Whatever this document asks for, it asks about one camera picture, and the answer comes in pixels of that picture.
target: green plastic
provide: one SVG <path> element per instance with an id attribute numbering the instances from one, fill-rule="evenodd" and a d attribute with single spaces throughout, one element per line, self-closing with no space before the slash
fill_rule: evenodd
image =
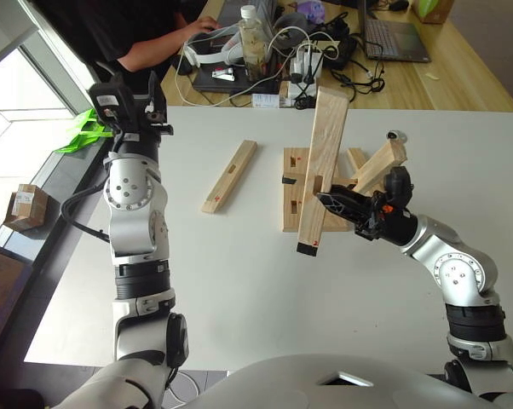
<path id="1" fill-rule="evenodd" d="M 433 11 L 439 0 L 419 0 L 419 16 L 423 19 L 428 13 Z"/>
<path id="2" fill-rule="evenodd" d="M 94 108 L 77 115 L 73 119 L 73 126 L 67 132 L 72 135 L 71 142 L 69 145 L 56 149 L 55 151 L 58 153 L 73 153 L 99 141 L 100 138 L 112 137 L 111 131 L 97 123 Z"/>

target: paper label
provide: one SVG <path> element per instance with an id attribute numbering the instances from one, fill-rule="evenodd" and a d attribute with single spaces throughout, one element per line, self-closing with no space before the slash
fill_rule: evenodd
<path id="1" fill-rule="evenodd" d="M 20 205 L 30 205 L 33 201 L 33 196 L 35 196 L 33 192 L 18 192 L 12 206 L 12 215 L 19 216 Z"/>
<path id="2" fill-rule="evenodd" d="M 280 96 L 271 94 L 253 94 L 253 108 L 279 108 Z"/>
<path id="3" fill-rule="evenodd" d="M 96 99 L 102 107 L 107 105 L 118 105 L 117 97 L 114 95 L 99 95 Z"/>

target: water bottle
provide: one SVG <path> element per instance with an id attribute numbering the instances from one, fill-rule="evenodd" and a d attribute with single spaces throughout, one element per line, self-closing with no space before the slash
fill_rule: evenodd
<path id="1" fill-rule="evenodd" d="M 257 9 L 253 5 L 241 8 L 242 21 L 239 34 L 245 60 L 245 71 L 249 81 L 255 82 L 266 75 L 266 43 L 262 23 L 257 19 Z"/>

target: small box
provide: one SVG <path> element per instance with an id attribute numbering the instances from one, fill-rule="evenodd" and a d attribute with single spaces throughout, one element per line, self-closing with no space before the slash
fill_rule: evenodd
<path id="1" fill-rule="evenodd" d="M 450 14 L 453 0 L 413 0 L 412 10 L 423 23 L 442 24 Z"/>
<path id="2" fill-rule="evenodd" d="M 12 193 L 3 225 L 16 232 L 44 224 L 49 196 L 35 185 L 20 184 Z"/>

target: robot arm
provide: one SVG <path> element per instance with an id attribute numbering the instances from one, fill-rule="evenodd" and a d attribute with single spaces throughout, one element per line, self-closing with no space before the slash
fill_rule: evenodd
<path id="1" fill-rule="evenodd" d="M 101 122 L 116 130 L 106 160 L 104 197 L 111 211 L 114 362 L 69 395 L 60 408 L 160 408 L 164 391 L 188 356 L 187 325 L 174 314 L 169 243 L 158 147 L 166 125 L 165 100 L 156 75 L 149 96 L 136 99 L 122 83 L 90 91 Z"/>
<path id="2" fill-rule="evenodd" d="M 355 225 L 355 233 L 385 239 L 421 262 L 442 289 L 450 331 L 447 342 L 457 359 L 445 366 L 447 381 L 474 395 L 511 405 L 513 343 L 504 332 L 504 313 L 493 289 L 497 267 L 486 254 L 470 248 L 448 226 L 411 214 L 410 176 L 396 167 L 385 177 L 385 193 L 371 198 L 332 186 L 318 193 L 332 213 Z"/>

